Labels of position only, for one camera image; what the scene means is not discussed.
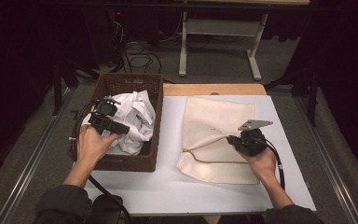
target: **table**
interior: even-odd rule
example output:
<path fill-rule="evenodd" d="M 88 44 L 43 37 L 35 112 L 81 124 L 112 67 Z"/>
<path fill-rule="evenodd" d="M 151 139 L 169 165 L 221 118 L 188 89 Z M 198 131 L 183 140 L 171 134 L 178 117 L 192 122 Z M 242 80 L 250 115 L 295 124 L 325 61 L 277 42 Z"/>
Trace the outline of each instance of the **table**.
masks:
<path fill-rule="evenodd" d="M 310 0 L 184 0 L 187 2 L 220 2 L 239 4 L 271 4 L 271 5 L 308 5 Z M 255 53 L 260 43 L 261 35 L 266 26 L 268 14 L 263 14 L 260 21 L 220 21 L 205 19 L 188 19 L 187 12 L 183 12 L 182 22 L 182 47 L 179 59 L 179 76 L 186 76 L 187 65 L 187 34 L 193 35 L 231 35 L 231 36 L 252 36 L 254 43 L 251 49 L 247 49 L 247 58 L 251 65 L 254 79 L 261 80 L 260 71 L 255 60 Z"/>
<path fill-rule="evenodd" d="M 296 204 L 316 210 L 274 105 L 263 92 L 263 86 L 222 84 L 222 88 L 219 87 L 220 84 L 165 85 L 156 171 L 93 171 L 93 177 L 111 193 L 121 196 L 133 216 L 248 214 L 263 213 L 271 208 L 269 196 L 261 184 L 204 183 L 182 174 L 176 168 L 182 151 L 181 125 L 186 104 L 186 96 L 177 94 L 205 94 L 203 97 L 255 104 L 256 119 L 274 122 L 264 127 L 263 133 L 280 153 L 287 176 L 286 191 Z M 236 95 L 227 95 L 229 90 Z M 221 95 L 208 95 L 211 92 Z M 87 183 L 85 189 L 92 200 L 101 194 L 91 183 Z"/>

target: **dark sleeve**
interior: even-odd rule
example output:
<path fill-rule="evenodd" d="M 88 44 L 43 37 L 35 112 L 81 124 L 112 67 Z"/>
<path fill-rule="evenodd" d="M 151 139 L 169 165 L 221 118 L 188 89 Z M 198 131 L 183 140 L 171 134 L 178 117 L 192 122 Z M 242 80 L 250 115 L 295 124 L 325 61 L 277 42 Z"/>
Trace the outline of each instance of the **dark sleeve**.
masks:
<path fill-rule="evenodd" d="M 84 189 L 61 185 L 48 189 L 39 200 L 34 223 L 83 223 L 91 208 L 92 201 Z"/>
<path fill-rule="evenodd" d="M 268 209 L 266 224 L 319 224 L 319 218 L 309 209 L 295 204 L 283 209 Z"/>

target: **person's right hand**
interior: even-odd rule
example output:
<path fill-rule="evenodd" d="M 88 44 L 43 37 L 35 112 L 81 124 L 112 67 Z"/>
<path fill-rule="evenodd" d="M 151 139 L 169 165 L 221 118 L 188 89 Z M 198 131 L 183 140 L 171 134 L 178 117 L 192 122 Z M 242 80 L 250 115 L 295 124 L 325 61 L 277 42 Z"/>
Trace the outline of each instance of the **person's right hand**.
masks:
<path fill-rule="evenodd" d="M 93 127 L 84 124 L 80 128 L 77 141 L 77 161 L 94 164 L 99 161 L 109 146 L 118 138 L 116 133 L 102 137 Z"/>
<path fill-rule="evenodd" d="M 266 148 L 262 153 L 253 157 L 247 156 L 243 153 L 240 154 L 249 162 L 253 173 L 260 180 L 269 177 L 275 178 L 276 158 L 274 153 L 269 148 Z"/>

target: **metal bar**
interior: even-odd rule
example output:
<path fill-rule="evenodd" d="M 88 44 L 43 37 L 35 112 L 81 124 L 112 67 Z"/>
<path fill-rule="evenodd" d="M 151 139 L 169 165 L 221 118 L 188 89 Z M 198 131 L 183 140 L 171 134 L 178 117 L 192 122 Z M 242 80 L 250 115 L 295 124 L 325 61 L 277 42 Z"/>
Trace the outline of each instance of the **metal bar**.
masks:
<path fill-rule="evenodd" d="M 330 179 L 331 185 L 333 186 L 334 191 L 341 203 L 341 206 L 348 218 L 348 221 L 351 224 L 358 224 L 358 211 L 351 199 L 350 192 L 346 187 L 345 183 L 342 181 L 342 178 L 337 171 L 336 166 L 334 165 L 333 161 L 331 160 L 327 149 L 322 141 L 321 136 L 316 128 L 312 126 L 310 121 L 308 120 L 307 116 L 307 108 L 305 103 L 301 98 L 294 97 L 294 101 L 297 107 L 302 112 L 303 119 L 307 122 L 307 126 L 312 134 L 313 139 L 315 140 L 316 145 L 318 146 L 319 155 L 322 158 L 324 169 L 327 173 L 328 178 Z"/>
<path fill-rule="evenodd" d="M 254 46 L 250 52 L 249 57 L 254 58 L 255 57 L 255 52 L 257 51 L 258 48 L 258 44 L 260 43 L 261 40 L 261 35 L 264 32 L 264 27 L 266 27 L 266 22 L 267 22 L 267 18 L 269 17 L 269 14 L 263 14 L 263 16 L 261 17 L 260 23 L 257 27 L 257 31 L 255 33 L 255 39 L 254 39 Z"/>
<path fill-rule="evenodd" d="M 31 158 L 28 160 L 28 163 L 25 165 L 21 176 L 19 177 L 15 187 L 10 193 L 10 196 L 7 198 L 7 201 L 0 212 L 0 224 L 9 223 L 11 217 L 13 216 L 14 212 L 16 211 L 19 202 L 27 189 L 31 179 L 36 171 L 36 168 L 41 161 L 45 150 L 46 144 L 50 138 L 52 131 L 54 130 L 62 111 L 65 109 L 66 105 L 68 105 L 70 99 L 73 96 L 74 91 L 71 91 L 69 88 L 66 89 L 64 93 L 64 102 L 59 110 L 57 116 L 53 116 L 48 123 L 48 126 L 44 130 L 39 142 L 37 143 L 34 153 L 32 154 Z"/>
<path fill-rule="evenodd" d="M 153 9 L 175 11 L 229 11 L 244 12 L 253 11 L 261 13 L 331 13 L 339 11 L 339 7 L 310 7 L 292 5 L 262 5 L 262 4 L 183 4 L 183 3 L 107 3 L 107 2 L 77 2 L 77 1 L 49 1 L 42 0 L 43 6 L 50 7 L 113 7 L 115 9 Z"/>
<path fill-rule="evenodd" d="M 183 12 L 182 21 L 182 47 L 179 58 L 179 77 L 186 76 L 187 69 L 187 12 Z"/>

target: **gray floor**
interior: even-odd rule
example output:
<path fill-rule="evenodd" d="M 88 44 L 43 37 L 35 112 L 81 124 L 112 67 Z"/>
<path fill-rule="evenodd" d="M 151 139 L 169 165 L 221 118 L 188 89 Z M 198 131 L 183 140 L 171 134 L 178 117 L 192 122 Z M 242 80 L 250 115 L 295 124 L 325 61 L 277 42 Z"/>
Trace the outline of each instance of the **gray floor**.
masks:
<path fill-rule="evenodd" d="M 161 74 L 175 83 L 253 83 L 244 53 L 244 45 L 250 46 L 251 39 L 233 40 L 236 39 L 217 37 L 202 49 L 199 48 L 204 46 L 204 40 L 190 40 L 186 77 L 177 76 L 180 48 L 175 42 L 161 44 L 158 48 L 146 45 L 145 52 L 158 55 L 162 64 Z M 281 43 L 278 39 L 261 42 L 256 58 L 263 77 L 262 84 L 283 74 L 296 44 L 297 41 Z M 129 53 L 136 52 L 136 48 L 140 46 L 129 49 Z M 132 65 L 137 63 L 142 65 L 145 62 L 142 59 L 132 61 Z M 107 69 L 103 64 L 101 70 Z M 134 68 L 132 72 L 158 73 L 158 70 L 159 64 L 154 60 L 146 70 L 144 67 Z M 71 111 L 81 109 L 91 97 L 95 85 L 92 81 L 80 81 L 77 89 L 65 94 L 66 104 L 59 117 L 51 116 L 53 91 L 50 90 L 45 102 L 26 123 L 0 171 L 0 212 L 4 211 L 0 214 L 0 223 L 32 223 L 34 205 L 41 194 L 61 184 L 67 175 L 72 164 L 66 156 L 67 139 L 75 123 L 75 114 Z M 300 170 L 310 186 L 317 215 L 324 223 L 358 223 L 357 160 L 340 134 L 323 93 L 320 91 L 318 94 L 318 127 L 312 128 L 304 117 L 306 99 L 293 98 L 290 88 L 280 86 L 268 94 L 272 96 Z M 41 138 L 43 133 L 50 133 L 49 138 Z M 28 163 L 31 157 L 38 159 L 34 166 Z M 29 171 L 27 176 L 21 175 L 24 169 Z M 17 194 L 10 197 L 13 189 Z"/>

